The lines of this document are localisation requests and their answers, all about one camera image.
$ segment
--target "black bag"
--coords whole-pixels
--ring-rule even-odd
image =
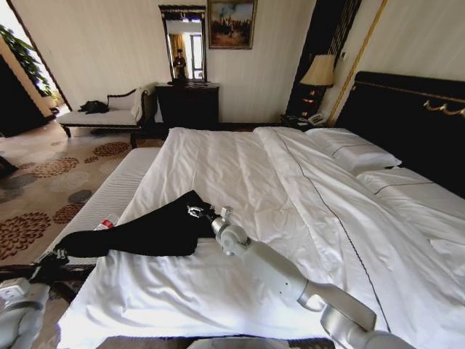
[[[90,100],[81,105],[79,111],[85,111],[86,114],[106,113],[109,111],[108,106],[99,100]]]

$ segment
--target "mirror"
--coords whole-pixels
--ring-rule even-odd
[[[174,82],[206,81],[205,7],[160,5]]]

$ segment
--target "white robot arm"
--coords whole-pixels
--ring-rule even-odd
[[[16,278],[0,284],[0,348],[29,349],[39,335],[45,302],[49,296],[46,284],[29,284]]]
[[[271,290],[313,311],[322,310],[321,325],[329,336],[346,349],[412,349],[399,337],[374,331],[376,314],[350,294],[333,284],[318,284],[305,278],[286,257],[262,242],[251,240],[244,229],[228,218],[231,208],[224,207],[221,216],[204,209],[188,207],[196,217],[207,216],[216,239],[229,256],[237,256],[247,268]]]

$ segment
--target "floral rug pattern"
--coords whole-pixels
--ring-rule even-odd
[[[71,132],[68,139],[51,121],[15,137],[0,137],[0,154],[18,168],[0,179],[0,265],[27,264],[38,258],[131,150],[127,132]],[[143,143],[163,145],[161,140]],[[33,348],[56,348],[56,323],[67,307],[64,300],[51,297]],[[107,342],[102,348],[177,347],[157,341]]]

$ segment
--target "window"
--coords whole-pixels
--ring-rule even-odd
[[[192,49],[192,67],[194,72],[194,79],[203,79],[203,65],[202,65],[202,35],[191,34],[191,47]]]

